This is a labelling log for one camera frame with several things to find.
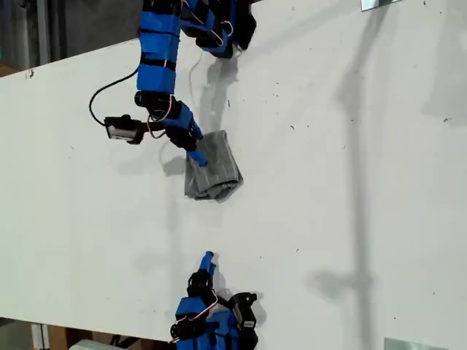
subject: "white tabletop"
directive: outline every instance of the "white tabletop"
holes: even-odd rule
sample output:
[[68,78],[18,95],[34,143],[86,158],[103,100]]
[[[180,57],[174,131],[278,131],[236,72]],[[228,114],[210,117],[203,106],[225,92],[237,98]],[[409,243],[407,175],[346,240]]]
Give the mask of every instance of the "white tabletop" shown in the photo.
[[[183,151],[107,139],[93,92],[138,41],[0,80],[0,316],[168,339],[219,254],[255,291],[259,349],[466,348],[467,3],[267,0],[237,60],[187,38],[176,96],[224,128],[244,186],[184,197]],[[132,79],[96,114],[132,114]]]

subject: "gray towel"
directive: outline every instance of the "gray towel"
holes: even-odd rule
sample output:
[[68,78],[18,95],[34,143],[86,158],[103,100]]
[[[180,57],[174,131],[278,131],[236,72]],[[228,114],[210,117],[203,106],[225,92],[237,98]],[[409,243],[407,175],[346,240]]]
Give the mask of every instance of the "gray towel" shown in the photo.
[[194,199],[224,200],[243,184],[243,177],[228,146],[224,130],[207,133],[198,142],[207,159],[200,167],[187,156],[185,195]]

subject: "black cable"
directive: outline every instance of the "black cable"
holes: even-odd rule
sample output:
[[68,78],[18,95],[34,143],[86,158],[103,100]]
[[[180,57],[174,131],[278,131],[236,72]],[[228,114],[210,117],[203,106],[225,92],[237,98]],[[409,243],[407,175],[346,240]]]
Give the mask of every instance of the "black cable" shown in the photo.
[[93,112],[93,102],[94,102],[94,99],[97,97],[97,95],[99,93],[101,93],[102,91],[108,89],[108,88],[111,88],[112,86],[116,85],[116,84],[120,84],[121,82],[124,82],[125,80],[128,80],[130,79],[131,77],[133,77],[136,73],[138,73],[138,68],[136,68],[136,70],[131,73],[130,75],[127,75],[126,77],[122,78],[122,79],[119,79],[119,80],[116,80],[108,85],[105,85],[104,87],[101,87],[99,90],[97,90],[93,97],[91,97],[90,101],[89,101],[89,112],[90,112],[90,115],[93,117],[93,119],[100,125],[102,126],[105,126],[105,124],[103,124],[102,121],[100,121],[99,119],[97,119],[96,115],[94,114]]

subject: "red wire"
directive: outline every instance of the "red wire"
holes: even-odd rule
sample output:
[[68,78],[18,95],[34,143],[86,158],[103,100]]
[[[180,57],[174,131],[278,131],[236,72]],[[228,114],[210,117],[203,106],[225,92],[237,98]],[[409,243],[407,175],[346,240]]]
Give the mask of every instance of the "red wire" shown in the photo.
[[[187,3],[186,0],[183,0],[183,2],[185,2],[185,3],[187,4],[188,8],[191,10],[189,3]],[[191,11],[191,14],[193,15],[193,17],[194,17],[195,19],[197,19],[197,21],[198,21],[199,23],[201,23],[201,24],[204,26],[204,22],[203,22],[202,20],[200,20],[199,18],[197,18],[196,15],[193,13],[193,11]],[[221,38],[220,36],[217,35],[216,32],[211,31],[211,33],[213,33],[213,34],[217,37],[217,39],[219,40],[219,41],[217,42],[217,46],[222,46],[222,45],[224,45],[224,41],[222,40],[222,38]]]
[[216,293],[214,293],[214,291],[212,290],[212,294],[215,296],[216,300],[215,302],[213,302],[210,306],[208,306],[207,308],[205,308],[202,312],[200,312],[198,315],[196,315],[195,317],[193,317],[192,319],[190,319],[190,321],[193,321],[201,316],[203,316],[206,312],[209,312],[212,310],[212,308],[214,308],[216,305],[217,305],[217,302],[219,301],[219,298],[216,296]]
[[[203,316],[206,312],[210,312],[217,305],[217,302],[219,301],[219,298],[217,297],[216,293],[214,293],[214,290],[211,289],[211,291],[212,291],[212,294],[215,296],[216,300],[211,305],[209,305],[207,308],[205,308],[202,312],[197,314],[195,317],[193,317],[192,319],[188,319],[188,321],[194,321],[195,319]],[[181,322],[181,321],[185,321],[187,318],[188,318],[188,316],[185,316],[182,319],[179,319],[178,321],[176,321],[175,324],[177,324],[178,322]],[[176,343],[179,340],[180,340],[179,338],[173,338],[168,343],[169,344]]]

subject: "floor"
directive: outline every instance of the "floor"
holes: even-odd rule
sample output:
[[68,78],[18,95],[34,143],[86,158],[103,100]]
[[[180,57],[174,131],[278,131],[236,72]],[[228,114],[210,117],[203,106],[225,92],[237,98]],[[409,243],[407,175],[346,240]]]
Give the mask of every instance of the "floor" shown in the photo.
[[137,37],[142,0],[66,0],[66,56]]
[[0,327],[0,349],[31,350],[31,325],[26,322],[13,322]]

